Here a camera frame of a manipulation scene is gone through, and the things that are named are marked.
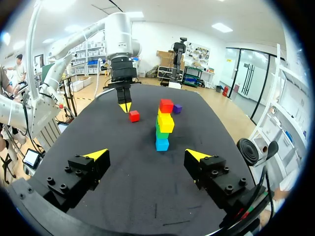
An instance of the black door frame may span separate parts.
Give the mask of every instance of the black door frame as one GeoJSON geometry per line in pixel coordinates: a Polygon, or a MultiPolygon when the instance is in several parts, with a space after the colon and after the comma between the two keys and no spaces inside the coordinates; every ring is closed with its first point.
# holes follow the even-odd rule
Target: black door frame
{"type": "Polygon", "coordinates": [[[264,93],[264,90],[265,90],[265,85],[266,85],[266,81],[267,81],[267,77],[268,77],[268,73],[269,73],[269,65],[270,65],[270,57],[273,56],[273,57],[277,57],[276,55],[272,54],[272,53],[266,53],[266,52],[263,52],[263,51],[259,51],[259,50],[254,50],[254,49],[248,49],[248,48],[233,48],[233,47],[226,47],[226,49],[238,49],[239,50],[239,55],[238,55],[238,60],[237,60],[237,66],[236,66],[236,72],[235,72],[235,75],[234,75],[234,79],[233,79],[233,83],[232,83],[232,87],[230,89],[230,93],[229,95],[227,96],[228,98],[230,98],[231,94],[232,94],[232,90],[234,88],[234,85],[235,85],[235,81],[236,81],[236,76],[237,76],[237,72],[238,72],[238,68],[239,68],[239,65],[240,65],[240,60],[241,60],[241,54],[242,54],[242,50],[248,50],[248,51],[252,51],[252,52],[258,52],[258,53],[263,53],[263,54],[267,54],[268,55],[268,64],[267,64],[267,71],[266,71],[266,76],[265,76],[265,81],[264,81],[264,84],[262,86],[262,90],[261,90],[261,93],[260,93],[260,96],[259,96],[259,99],[256,103],[256,106],[255,106],[255,109],[251,115],[251,121],[257,125],[254,121],[253,121],[253,117],[257,111],[257,108],[260,104],[260,101],[261,101],[261,97],[262,97],[262,94],[264,93]]]}

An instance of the small screen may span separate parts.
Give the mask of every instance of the small screen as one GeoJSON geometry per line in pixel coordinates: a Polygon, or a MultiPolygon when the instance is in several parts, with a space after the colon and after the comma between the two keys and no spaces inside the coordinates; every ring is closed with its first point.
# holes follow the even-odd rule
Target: small screen
{"type": "Polygon", "coordinates": [[[23,159],[23,162],[31,166],[34,166],[38,157],[39,157],[39,154],[36,151],[29,149],[25,155],[25,158],[23,159]]]}

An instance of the cardboard box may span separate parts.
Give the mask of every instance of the cardboard box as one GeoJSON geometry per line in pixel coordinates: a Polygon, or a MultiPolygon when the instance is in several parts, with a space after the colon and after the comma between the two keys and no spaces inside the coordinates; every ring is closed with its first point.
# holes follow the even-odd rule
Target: cardboard box
{"type": "Polygon", "coordinates": [[[174,53],[169,53],[169,52],[164,52],[164,51],[157,51],[157,56],[161,58],[172,58],[174,59],[175,54],[174,53]]]}
{"type": "MultiPolygon", "coordinates": [[[[160,66],[165,66],[165,67],[171,67],[173,68],[174,66],[174,59],[170,58],[161,58],[161,63],[160,66]]],[[[185,67],[185,62],[181,60],[181,70],[183,70],[185,67]]]]}

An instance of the purple block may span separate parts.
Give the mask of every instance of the purple block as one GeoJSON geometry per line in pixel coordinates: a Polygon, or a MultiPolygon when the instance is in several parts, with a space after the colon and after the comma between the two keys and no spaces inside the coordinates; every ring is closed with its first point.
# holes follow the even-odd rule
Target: purple block
{"type": "Polygon", "coordinates": [[[175,104],[174,106],[173,106],[173,112],[174,113],[176,113],[176,114],[178,114],[178,113],[180,113],[181,111],[182,111],[182,106],[181,105],[179,105],[179,104],[175,104]]]}

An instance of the ceiling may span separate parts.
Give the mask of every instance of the ceiling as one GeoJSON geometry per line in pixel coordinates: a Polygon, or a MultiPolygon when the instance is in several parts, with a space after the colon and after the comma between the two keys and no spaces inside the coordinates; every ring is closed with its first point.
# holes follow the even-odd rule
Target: ceiling
{"type": "MultiPolygon", "coordinates": [[[[26,40],[27,29],[35,0],[21,7],[19,13],[11,18],[11,26],[7,31],[11,35],[11,43],[0,51],[0,59],[13,52],[14,43],[26,40]]],[[[280,20],[264,0],[113,0],[124,12],[142,11],[141,21],[153,21],[179,25],[202,31],[226,42],[250,42],[270,46],[280,43],[285,48],[284,31],[280,20]],[[211,25],[224,23],[233,32],[222,33],[211,25]]],[[[53,13],[43,8],[40,12],[34,46],[45,46],[42,42],[47,38],[60,39],[69,35],[64,28],[69,25],[88,26],[120,10],[108,0],[76,0],[62,13],[53,13]]]]}

